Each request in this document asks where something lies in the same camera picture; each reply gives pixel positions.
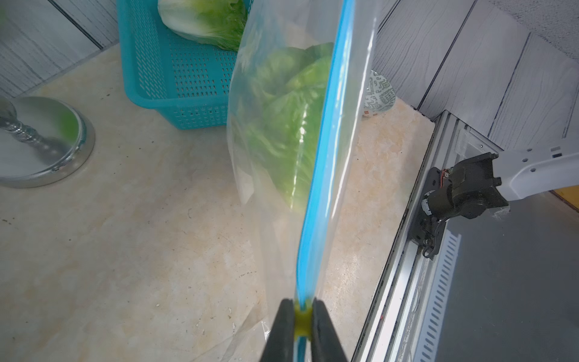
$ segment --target lettuce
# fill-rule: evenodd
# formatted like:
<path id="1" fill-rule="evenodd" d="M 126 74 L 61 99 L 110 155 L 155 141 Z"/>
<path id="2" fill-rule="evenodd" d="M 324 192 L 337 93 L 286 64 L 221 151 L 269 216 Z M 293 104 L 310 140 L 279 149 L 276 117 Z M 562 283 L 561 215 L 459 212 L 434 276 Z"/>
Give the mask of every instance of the lettuce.
<path id="1" fill-rule="evenodd" d="M 159 0 L 157 8 L 177 35 L 238 51 L 247 21 L 243 0 Z"/>
<path id="2" fill-rule="evenodd" d="M 246 147 L 292 209 L 304 210 L 316 161 L 333 43 L 282 48 L 248 74 Z"/>

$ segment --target plastic zipper bag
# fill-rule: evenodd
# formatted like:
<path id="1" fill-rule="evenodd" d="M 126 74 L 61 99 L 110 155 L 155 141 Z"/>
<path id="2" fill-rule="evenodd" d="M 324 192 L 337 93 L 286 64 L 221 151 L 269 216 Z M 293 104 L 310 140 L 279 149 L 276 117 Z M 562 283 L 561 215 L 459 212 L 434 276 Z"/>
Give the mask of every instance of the plastic zipper bag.
<path id="1" fill-rule="evenodd" d="M 375 1 L 255 0 L 229 92 L 228 145 L 269 316 L 320 297 L 364 105 Z M 297 344 L 303 356 L 305 341 Z"/>

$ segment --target dark gray floor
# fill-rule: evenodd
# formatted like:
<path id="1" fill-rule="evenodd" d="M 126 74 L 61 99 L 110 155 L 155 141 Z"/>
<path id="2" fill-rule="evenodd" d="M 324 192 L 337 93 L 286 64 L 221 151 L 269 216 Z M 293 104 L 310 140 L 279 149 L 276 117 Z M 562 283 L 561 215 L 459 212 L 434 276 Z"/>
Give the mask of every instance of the dark gray floor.
<path id="1" fill-rule="evenodd" d="M 551 194 L 462 235 L 436 361 L 579 361 L 579 214 Z"/>
<path id="2" fill-rule="evenodd" d="M 411 106 L 447 109 L 503 149 L 579 137 L 579 63 L 486 0 L 388 0 L 373 69 Z"/>

